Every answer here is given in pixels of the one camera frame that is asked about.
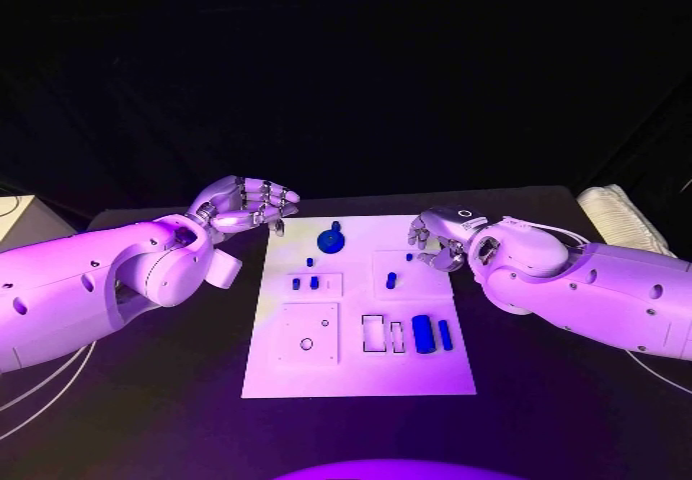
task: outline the black curtain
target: black curtain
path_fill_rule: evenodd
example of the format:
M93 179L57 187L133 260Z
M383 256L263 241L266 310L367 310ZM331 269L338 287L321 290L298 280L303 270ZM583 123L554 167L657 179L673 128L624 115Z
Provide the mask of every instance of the black curtain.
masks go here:
M21 6L0 185L74 218L184 205L227 174L305 198L577 193L692 67L688 11L660 2Z

